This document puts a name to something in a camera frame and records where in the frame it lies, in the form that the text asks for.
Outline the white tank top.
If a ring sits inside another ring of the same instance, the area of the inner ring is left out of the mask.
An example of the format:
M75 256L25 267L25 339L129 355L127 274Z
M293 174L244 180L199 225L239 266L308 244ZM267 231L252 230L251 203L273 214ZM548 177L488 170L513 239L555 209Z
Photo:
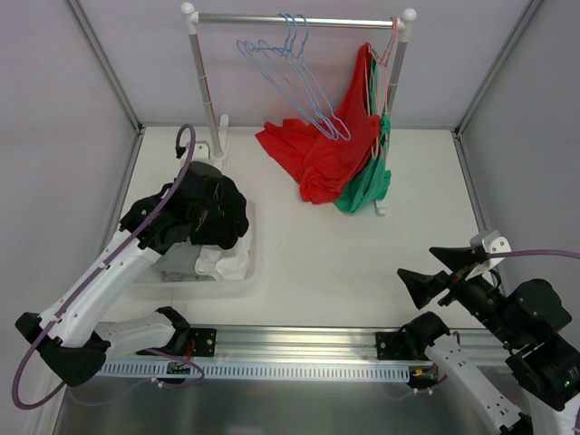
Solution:
M246 278L250 266L251 236L240 237L230 249L203 246L195 264L198 276L215 281L237 281Z

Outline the black tank top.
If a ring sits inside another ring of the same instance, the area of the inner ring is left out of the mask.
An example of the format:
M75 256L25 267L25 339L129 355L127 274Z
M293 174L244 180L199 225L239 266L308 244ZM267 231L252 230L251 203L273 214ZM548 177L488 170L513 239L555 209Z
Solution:
M231 249L249 229L246 198L231 178L222 179L221 203L208 212L200 229L189 235L192 245Z

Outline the grey tank top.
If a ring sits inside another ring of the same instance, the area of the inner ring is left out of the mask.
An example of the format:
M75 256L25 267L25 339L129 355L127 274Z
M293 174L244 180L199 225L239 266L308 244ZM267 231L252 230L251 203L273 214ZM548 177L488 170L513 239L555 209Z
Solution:
M201 248L189 243L176 244L152 268L159 273L162 282L195 281L198 279L195 265Z

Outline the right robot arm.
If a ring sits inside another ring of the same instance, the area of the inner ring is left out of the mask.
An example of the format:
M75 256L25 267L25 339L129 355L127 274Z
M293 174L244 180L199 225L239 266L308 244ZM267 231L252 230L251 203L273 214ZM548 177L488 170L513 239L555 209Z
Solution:
M396 343L413 358L427 358L462 389L480 418L497 434L576 434L579 431L579 352L560 334L571 314L544 279L521 283L503 295L484 274L499 261L521 256L578 258L554 249L514 251L501 245L433 247L430 253L448 269L424 275L397 271L416 307L435 296L441 306L462 305L507 351L507 367L527 399L523 412L506 399L462 352L457 336L434 313L420 315L397 333Z

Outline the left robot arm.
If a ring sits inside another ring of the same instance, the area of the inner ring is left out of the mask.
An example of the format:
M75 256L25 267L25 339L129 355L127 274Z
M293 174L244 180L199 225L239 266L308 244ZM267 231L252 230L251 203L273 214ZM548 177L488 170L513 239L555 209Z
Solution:
M201 228L221 203L223 181L217 168L190 163L183 179L133 204L93 270L74 288L43 312L24 313L16 320L19 333L37 346L66 385L89 381L117 357L153 349L182 356L189 350L189 322L171 307L120 323L102 318L141 272Z

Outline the green tank top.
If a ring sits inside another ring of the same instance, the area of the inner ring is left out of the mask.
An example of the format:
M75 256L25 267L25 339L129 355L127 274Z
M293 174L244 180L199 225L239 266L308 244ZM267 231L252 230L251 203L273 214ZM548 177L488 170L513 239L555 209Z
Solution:
M368 62L366 71L367 112L380 116L380 129L377 138L372 143L371 156L367 159L365 166L346 184L343 194L333 203L345 214L354 214L376 201L384 200L391 183L392 174L386 169L391 117L386 108L387 96L383 101L379 97L382 73L386 73L387 70L374 50L371 50L371 60Z

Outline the red tank top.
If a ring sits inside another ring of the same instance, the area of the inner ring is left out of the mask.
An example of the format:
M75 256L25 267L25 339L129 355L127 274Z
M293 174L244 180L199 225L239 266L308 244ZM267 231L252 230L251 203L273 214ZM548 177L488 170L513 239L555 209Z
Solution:
M302 200L322 204L337 200L348 181L363 167L371 152L380 121L369 113L368 75L371 46L358 52L353 77L339 107L342 121L351 133L349 140L330 140L308 127L303 154L299 192Z

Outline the red garment on table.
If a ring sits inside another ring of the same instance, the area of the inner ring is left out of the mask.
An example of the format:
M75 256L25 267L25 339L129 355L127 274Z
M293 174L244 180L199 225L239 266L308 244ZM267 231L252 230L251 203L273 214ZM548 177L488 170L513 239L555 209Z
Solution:
M320 134L312 124L286 119L281 125L266 122L256 139L271 158L299 181L304 172L305 158Z

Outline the white plastic perforated basket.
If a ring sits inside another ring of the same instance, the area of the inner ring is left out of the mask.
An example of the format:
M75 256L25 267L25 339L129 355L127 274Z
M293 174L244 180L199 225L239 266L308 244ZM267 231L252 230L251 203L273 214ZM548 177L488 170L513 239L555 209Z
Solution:
M222 299L235 298L249 294L256 289L261 275L264 256L263 231L259 226L261 210L251 199L246 204L246 216L250 223L248 234L251 236L250 266L246 278L237 281L215 281L210 277L198 276L195 281L162 282L160 274L152 266L142 271L130 284L130 290L141 294L141 299L152 300L156 294L173 293L185 299Z

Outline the white clothes rack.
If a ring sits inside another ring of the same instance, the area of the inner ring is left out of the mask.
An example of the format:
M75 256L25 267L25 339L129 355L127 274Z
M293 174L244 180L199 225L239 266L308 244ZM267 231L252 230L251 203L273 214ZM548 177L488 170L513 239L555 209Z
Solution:
M314 33L319 28L326 28L331 34L347 29L383 31L386 39L381 47L368 43L382 53L391 35L392 18L372 21L309 18L289 13L211 14L200 12L190 3L183 4L180 11L188 31L215 161L221 162L227 157L226 131L232 119L256 125L257 133L268 121L281 125L283 120L298 119L312 124L330 140L351 138L339 107L363 44L322 40L323 50L336 49L348 64L347 83L333 97L325 93L323 79L315 72ZM390 117L417 13L409 8L397 17L403 27L391 58L387 105ZM373 206L378 215L384 215L387 195L368 206Z

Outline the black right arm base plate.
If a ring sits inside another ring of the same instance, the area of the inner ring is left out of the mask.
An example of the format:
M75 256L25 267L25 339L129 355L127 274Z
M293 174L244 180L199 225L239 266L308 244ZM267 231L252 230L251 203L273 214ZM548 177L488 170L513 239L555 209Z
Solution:
M376 357L379 361L427 361L425 350L444 336L421 335L410 331L377 332L374 335Z

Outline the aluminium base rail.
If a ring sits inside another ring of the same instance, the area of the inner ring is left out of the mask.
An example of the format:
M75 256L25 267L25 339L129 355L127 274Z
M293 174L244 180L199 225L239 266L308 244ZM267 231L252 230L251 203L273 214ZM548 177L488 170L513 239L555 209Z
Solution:
M194 356L194 361L252 363L375 363L375 335L395 328L242 326L194 324L193 328L216 329L213 357ZM503 366L510 353L489 331L451 328L459 333L462 352L482 366Z

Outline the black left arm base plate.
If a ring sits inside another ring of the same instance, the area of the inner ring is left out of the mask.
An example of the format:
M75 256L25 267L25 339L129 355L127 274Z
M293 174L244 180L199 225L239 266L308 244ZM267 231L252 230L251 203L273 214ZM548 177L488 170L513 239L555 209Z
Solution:
M215 356L218 331L214 328L190 328L185 355L189 358Z

